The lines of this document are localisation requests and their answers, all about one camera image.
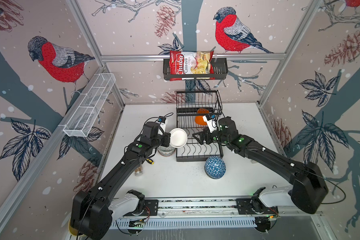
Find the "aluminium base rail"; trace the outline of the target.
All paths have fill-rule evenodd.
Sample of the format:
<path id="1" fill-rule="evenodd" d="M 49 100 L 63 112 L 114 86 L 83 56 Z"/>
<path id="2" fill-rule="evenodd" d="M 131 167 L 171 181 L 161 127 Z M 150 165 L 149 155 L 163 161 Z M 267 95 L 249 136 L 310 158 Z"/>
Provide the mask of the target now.
<path id="1" fill-rule="evenodd" d="M 294 207 L 271 207 L 257 214 L 249 202 L 243 197 L 147 198 L 140 215 L 126 214 L 114 220 L 110 228 L 122 231 L 254 228 L 261 218 L 274 223 L 282 217 L 299 214 Z"/>

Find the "black wall shelf basket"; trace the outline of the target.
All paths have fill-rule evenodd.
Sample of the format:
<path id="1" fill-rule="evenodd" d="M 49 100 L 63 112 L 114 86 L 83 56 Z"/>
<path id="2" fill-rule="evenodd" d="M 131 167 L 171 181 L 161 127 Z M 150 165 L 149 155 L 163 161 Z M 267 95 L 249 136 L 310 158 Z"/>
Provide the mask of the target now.
<path id="1" fill-rule="evenodd" d="M 184 80 L 225 80 L 228 75 L 228 64 L 226 58 L 217 58 L 212 60 L 211 69 L 213 74 L 199 74 L 199 75 L 172 75 L 170 71 L 170 59 L 164 59 L 163 75 L 164 79 L 170 81 L 171 79 Z"/>

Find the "grey green patterned bowl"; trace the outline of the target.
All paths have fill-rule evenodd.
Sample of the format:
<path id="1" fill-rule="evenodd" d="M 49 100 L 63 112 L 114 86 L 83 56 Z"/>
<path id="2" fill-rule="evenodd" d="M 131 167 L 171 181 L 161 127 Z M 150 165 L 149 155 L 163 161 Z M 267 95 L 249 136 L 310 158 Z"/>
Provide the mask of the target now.
<path id="1" fill-rule="evenodd" d="M 175 151 L 176 151 L 176 149 L 173 148 L 172 146 L 169 146 L 169 147 L 159 146 L 158 147 L 159 154 L 164 157 L 171 156 Z"/>

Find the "blue patterned bowl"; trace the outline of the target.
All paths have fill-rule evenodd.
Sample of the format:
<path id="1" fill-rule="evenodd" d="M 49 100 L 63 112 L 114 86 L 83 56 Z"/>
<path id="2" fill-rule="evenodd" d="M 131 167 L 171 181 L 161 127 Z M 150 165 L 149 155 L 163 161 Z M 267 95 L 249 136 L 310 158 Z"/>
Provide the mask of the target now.
<path id="1" fill-rule="evenodd" d="M 205 172 L 211 179 L 221 179 L 226 173 L 226 164 L 220 156 L 211 156 L 205 162 Z"/>

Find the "orange plastic bowl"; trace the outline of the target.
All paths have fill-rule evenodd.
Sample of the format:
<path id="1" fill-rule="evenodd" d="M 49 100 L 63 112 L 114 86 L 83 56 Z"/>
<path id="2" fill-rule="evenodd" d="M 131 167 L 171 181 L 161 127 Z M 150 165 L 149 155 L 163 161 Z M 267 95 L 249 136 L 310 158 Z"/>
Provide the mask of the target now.
<path id="1" fill-rule="evenodd" d="M 197 114 L 200 114 L 200 116 L 195 116 L 195 123 L 200 126 L 206 126 L 207 122 L 204 120 L 203 116 L 209 113 L 210 111 L 208 109 L 204 109 L 204 108 L 198 109 Z"/>

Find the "small glass jar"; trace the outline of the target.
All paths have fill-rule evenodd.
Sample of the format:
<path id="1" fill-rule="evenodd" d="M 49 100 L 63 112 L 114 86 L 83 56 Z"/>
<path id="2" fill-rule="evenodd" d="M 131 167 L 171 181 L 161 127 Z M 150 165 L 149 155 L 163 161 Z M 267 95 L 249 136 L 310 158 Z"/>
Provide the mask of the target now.
<path id="1" fill-rule="evenodd" d="M 144 173 L 143 166 L 139 166 L 138 168 L 135 169 L 135 172 L 134 172 L 136 177 L 141 176 L 143 173 Z"/>

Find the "white ceramic bowl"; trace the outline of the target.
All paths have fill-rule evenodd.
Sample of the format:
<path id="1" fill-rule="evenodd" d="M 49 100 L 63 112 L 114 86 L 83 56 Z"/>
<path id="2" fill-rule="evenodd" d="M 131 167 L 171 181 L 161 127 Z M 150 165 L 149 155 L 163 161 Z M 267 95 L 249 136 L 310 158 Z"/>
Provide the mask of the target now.
<path id="1" fill-rule="evenodd" d="M 188 134 L 181 128 L 171 130 L 170 135 L 170 146 L 173 148 L 182 148 L 188 141 Z"/>

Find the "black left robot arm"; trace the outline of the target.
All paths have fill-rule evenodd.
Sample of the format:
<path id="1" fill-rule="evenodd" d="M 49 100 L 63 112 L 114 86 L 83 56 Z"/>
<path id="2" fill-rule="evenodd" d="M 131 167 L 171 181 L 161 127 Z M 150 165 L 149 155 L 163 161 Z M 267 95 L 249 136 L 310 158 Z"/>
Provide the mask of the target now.
<path id="1" fill-rule="evenodd" d="M 114 207 L 111 202 L 130 175 L 144 162 L 153 163 L 152 157 L 159 146 L 170 145 L 169 133 L 165 132 L 166 119 L 146 122 L 142 132 L 125 149 L 115 167 L 88 192 L 79 191 L 73 200 L 70 228 L 93 240 L 100 240 L 109 230 L 114 217 L 140 213 L 145 204 L 142 193 L 130 190 Z"/>

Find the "red cassava chips bag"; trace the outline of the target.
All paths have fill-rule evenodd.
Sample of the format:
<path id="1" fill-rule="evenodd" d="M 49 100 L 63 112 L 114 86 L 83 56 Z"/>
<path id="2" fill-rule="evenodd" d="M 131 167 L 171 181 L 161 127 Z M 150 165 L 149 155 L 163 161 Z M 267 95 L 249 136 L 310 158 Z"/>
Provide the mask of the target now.
<path id="1" fill-rule="evenodd" d="M 211 66 L 211 52 L 170 51 L 171 75 L 206 75 L 214 74 Z"/>

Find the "yellow black screwdriver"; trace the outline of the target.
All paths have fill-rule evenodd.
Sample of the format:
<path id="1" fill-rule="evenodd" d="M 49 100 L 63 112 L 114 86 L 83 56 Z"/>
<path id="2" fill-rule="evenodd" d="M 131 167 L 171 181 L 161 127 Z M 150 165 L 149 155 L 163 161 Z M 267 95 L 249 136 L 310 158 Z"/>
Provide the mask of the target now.
<path id="1" fill-rule="evenodd" d="M 147 163 L 149 163 L 150 165 L 154 164 L 154 161 L 152 159 L 146 159 Z"/>

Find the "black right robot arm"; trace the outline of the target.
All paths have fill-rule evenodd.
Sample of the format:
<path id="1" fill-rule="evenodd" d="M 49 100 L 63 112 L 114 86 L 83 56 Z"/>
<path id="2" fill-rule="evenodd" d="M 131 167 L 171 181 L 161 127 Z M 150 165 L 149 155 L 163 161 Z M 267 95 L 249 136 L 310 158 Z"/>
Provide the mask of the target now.
<path id="1" fill-rule="evenodd" d="M 235 154 L 254 160 L 283 177 L 292 185 L 288 193 L 292 203 L 307 214 L 316 213 L 329 192 L 317 164 L 288 159 L 265 148 L 255 139 L 239 134 L 231 117 L 222 118 L 215 128 L 204 128 L 192 136 L 201 145 L 217 143 L 226 146 Z"/>

